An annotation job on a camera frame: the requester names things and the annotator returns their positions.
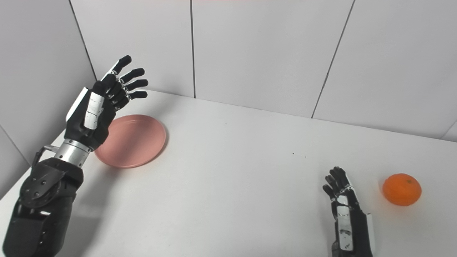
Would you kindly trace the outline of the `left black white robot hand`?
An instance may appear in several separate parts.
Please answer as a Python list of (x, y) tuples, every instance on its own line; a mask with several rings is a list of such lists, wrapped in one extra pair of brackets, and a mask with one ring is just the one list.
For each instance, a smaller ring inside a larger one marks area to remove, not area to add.
[(116, 112), (134, 99), (147, 97), (146, 91), (139, 90), (149, 84), (147, 79), (139, 78), (145, 74), (143, 68), (119, 76), (131, 62), (130, 55), (120, 58), (90, 89), (83, 88), (67, 114), (66, 140), (77, 142), (90, 151), (96, 150), (107, 139)]

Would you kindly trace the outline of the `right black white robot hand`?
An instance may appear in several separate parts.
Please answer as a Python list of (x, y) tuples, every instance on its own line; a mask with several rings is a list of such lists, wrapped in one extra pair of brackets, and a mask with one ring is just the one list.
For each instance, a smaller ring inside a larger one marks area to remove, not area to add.
[(333, 257), (374, 257), (375, 241), (372, 215), (364, 213), (347, 173), (335, 166), (325, 176), (323, 190), (330, 197), (335, 219), (336, 240)]

